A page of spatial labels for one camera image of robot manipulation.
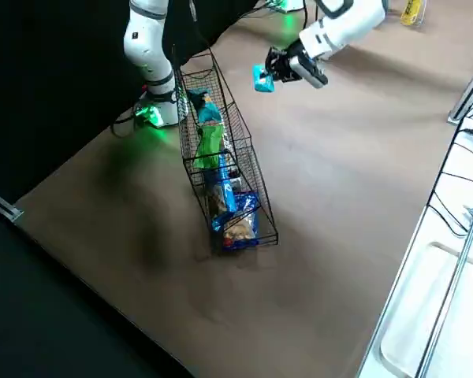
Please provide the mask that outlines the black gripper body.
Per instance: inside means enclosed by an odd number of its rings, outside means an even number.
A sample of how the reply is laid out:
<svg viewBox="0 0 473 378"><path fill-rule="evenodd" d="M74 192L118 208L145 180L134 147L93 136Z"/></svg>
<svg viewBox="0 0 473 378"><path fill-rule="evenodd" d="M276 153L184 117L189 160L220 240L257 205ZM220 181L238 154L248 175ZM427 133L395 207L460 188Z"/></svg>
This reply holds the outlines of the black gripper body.
<svg viewBox="0 0 473 378"><path fill-rule="evenodd" d="M301 80L302 77L290 67L289 61L298 53L302 52L302 44L291 43L285 49L280 50L281 58L276 62L276 69L280 69L282 72L281 82L292 82Z"/></svg>

